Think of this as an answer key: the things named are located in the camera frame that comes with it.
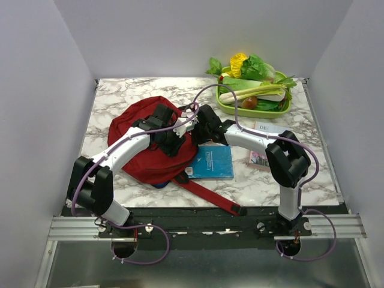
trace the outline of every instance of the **plastic container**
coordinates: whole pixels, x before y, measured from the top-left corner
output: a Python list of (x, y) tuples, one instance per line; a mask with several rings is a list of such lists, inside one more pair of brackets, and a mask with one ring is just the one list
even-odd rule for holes
[[(224, 67), (222, 69), (222, 72), (227, 72), (227, 71), (230, 71), (230, 67)], [(282, 73), (282, 72), (279, 72), (279, 71), (276, 71), (276, 78), (277, 79), (282, 79), (282, 78), (285, 78), (286, 76)], [(217, 86), (217, 89), (216, 89), (216, 101), (218, 103), (218, 106), (219, 108), (221, 109), (221, 111), (223, 111), (224, 113), (228, 113), (228, 114), (232, 114), (234, 115), (235, 114), (235, 108), (232, 107), (232, 106), (228, 106), (228, 105), (224, 105), (222, 104), (219, 100), (218, 100), (218, 97), (219, 97), (219, 86)], [(289, 112), (290, 110), (290, 104), (291, 104), (291, 101), (286, 101), (285, 104), (284, 104), (284, 107), (282, 109), (282, 111), (278, 111), (278, 112), (275, 112), (275, 111), (258, 111), (258, 110), (248, 110), (248, 109), (243, 109), (241, 107), (238, 107), (238, 115), (239, 116), (245, 116), (245, 117), (253, 117), (253, 118), (265, 118), (265, 119), (274, 119), (274, 118), (278, 118), (280, 117), (281, 115)]]

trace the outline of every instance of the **marble tabletop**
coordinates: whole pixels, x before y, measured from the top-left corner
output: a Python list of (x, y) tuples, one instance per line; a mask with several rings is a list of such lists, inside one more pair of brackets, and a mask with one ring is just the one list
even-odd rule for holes
[[(215, 82), (213, 78), (139, 78), (102, 79), (96, 93), (94, 106), (89, 119), (82, 155), (91, 157), (107, 148), (109, 125), (127, 107), (143, 98), (164, 96), (176, 106), (191, 102), (193, 97), (205, 86)], [(314, 124), (302, 83), (293, 89), (292, 108), (284, 116), (262, 122), (287, 127), (298, 139), (307, 144), (320, 161), (317, 178), (304, 186), (303, 205), (338, 205), (335, 185), (327, 166), (319, 135)], [(215, 102), (215, 89), (205, 91), (199, 104), (210, 104), (222, 119), (234, 119), (233, 115), (223, 113)], [(256, 119), (240, 117), (240, 123), (253, 128)], [(197, 179), (199, 184), (244, 206), (277, 206), (279, 188), (270, 172), (248, 167), (250, 152), (239, 147), (231, 147), (233, 179)], [(314, 172), (311, 165), (309, 175)], [(197, 207), (213, 206), (189, 191), (170, 183), (156, 189), (119, 172), (114, 178), (115, 200), (126, 207)]]

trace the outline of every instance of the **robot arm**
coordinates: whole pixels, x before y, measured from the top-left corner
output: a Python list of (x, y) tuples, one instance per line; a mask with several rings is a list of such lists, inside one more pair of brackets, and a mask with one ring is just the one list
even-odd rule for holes
[[(269, 161), (271, 173), (280, 184), (279, 214), (288, 221), (294, 220), (300, 214), (298, 187), (310, 165), (310, 160), (302, 148), (289, 142), (267, 139), (244, 132), (230, 120), (221, 122), (209, 105), (202, 106), (197, 114), (197, 119), (186, 123), (184, 126), (156, 132), (151, 136), (143, 134), (127, 140), (138, 132), (169, 127), (169, 119), (174, 112), (164, 107), (159, 105), (149, 119), (138, 120), (133, 125), (134, 127), (131, 127), (125, 135), (102, 153), (91, 159), (79, 157), (74, 164), (67, 198), (73, 198), (74, 191), (87, 170), (103, 156), (107, 156), (91, 173), (90, 177), (95, 176), (94, 182), (87, 180), (82, 186), (77, 203), (117, 225), (124, 225), (130, 212), (113, 199), (113, 177), (116, 172), (136, 154), (148, 148), (152, 142), (156, 143), (168, 156), (175, 156), (178, 148), (185, 141), (184, 133), (190, 131), (199, 144), (212, 140), (224, 145), (239, 146), (265, 154)], [(183, 122), (183, 116), (185, 115), (178, 118), (176, 123), (177, 121)], [(253, 131), (267, 136), (266, 133)], [(290, 131), (285, 131), (281, 136), (298, 141)]]

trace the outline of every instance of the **red bag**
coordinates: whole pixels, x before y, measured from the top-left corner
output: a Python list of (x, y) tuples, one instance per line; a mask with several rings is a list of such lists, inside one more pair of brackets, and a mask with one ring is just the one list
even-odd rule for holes
[[(145, 119), (153, 114), (159, 104), (174, 110), (178, 117), (181, 115), (181, 111), (164, 97), (157, 96), (140, 100), (112, 120), (108, 133), (108, 146), (120, 139), (136, 120)], [(233, 215), (243, 214), (245, 210), (241, 209), (238, 204), (188, 179), (184, 169), (194, 160), (198, 146), (192, 141), (190, 134), (186, 133), (185, 136), (186, 141), (180, 147), (177, 156), (171, 158), (160, 149), (146, 149), (133, 157), (122, 168), (123, 171), (143, 183), (152, 185), (173, 181)]]

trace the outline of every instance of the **book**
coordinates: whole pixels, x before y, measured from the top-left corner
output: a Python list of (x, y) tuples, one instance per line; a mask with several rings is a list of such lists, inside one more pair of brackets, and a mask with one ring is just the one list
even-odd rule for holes
[[(278, 134), (281, 134), (282, 132), (287, 130), (286, 127), (278, 126), (272, 123), (259, 122), (259, 121), (255, 123), (254, 129), (262, 132), (278, 133)], [(251, 151), (248, 165), (251, 167), (258, 168), (260, 170), (271, 171), (271, 169), (269, 168), (269, 163), (266, 155), (263, 155), (258, 152)]]
[(185, 168), (189, 178), (233, 178), (229, 146), (200, 146), (196, 158)]

